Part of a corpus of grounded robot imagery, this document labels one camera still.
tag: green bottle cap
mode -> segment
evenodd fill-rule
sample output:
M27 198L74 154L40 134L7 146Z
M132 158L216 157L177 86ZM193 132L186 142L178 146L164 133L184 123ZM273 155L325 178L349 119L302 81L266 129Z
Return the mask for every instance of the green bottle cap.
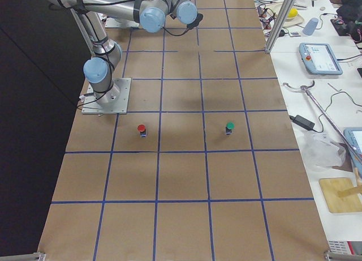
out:
M232 122L228 122L226 125L226 128L228 128L229 130L234 129L235 125Z

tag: red bottle cap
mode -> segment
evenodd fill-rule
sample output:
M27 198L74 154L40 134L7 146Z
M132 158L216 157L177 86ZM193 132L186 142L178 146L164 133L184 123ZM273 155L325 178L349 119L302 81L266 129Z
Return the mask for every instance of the red bottle cap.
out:
M146 126L144 126L143 124L138 125L137 130L138 132L144 132L146 130Z

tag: dark panel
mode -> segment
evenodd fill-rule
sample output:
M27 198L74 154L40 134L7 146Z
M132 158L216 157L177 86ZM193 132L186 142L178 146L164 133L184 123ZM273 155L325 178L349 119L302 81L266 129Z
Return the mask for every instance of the dark panel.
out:
M50 11L46 0L0 0L0 14L0 256L6 256L37 251L90 54L70 12Z

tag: yellow ball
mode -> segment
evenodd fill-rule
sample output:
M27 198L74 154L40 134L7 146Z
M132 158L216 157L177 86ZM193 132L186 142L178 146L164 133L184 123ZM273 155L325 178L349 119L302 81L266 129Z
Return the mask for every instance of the yellow ball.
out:
M296 8L292 8L289 11L288 18L294 18L295 16L297 16L297 14L298 14L298 10Z

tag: checkerboard pattern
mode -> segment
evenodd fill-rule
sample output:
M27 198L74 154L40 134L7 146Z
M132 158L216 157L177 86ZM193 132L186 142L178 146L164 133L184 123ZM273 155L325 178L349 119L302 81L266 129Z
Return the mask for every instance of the checkerboard pattern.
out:
M39 245L50 261L324 259L253 0L196 5L204 20L182 37L109 30L128 113L76 114Z

